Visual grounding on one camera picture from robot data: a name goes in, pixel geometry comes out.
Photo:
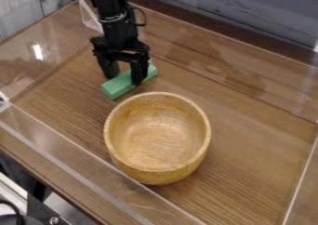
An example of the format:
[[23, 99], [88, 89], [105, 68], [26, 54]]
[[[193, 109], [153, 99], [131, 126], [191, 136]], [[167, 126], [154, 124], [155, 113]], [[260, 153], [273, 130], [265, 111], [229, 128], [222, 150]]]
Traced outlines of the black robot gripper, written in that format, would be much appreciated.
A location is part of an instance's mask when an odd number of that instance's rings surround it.
[[131, 64], [133, 84], [139, 86], [149, 76], [150, 46], [139, 40], [135, 16], [99, 17], [103, 35], [91, 38], [94, 55], [109, 79], [119, 75], [119, 61]]

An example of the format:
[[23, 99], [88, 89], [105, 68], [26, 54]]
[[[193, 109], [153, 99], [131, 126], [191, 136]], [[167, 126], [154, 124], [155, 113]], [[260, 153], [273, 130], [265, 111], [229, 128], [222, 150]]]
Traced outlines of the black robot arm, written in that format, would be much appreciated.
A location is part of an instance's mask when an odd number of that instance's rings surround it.
[[119, 75], [121, 61], [131, 65], [131, 81], [139, 86], [149, 76], [150, 46], [139, 40], [135, 7], [129, 0], [91, 0], [98, 10], [98, 23], [103, 35], [94, 36], [90, 42], [99, 67], [109, 79]]

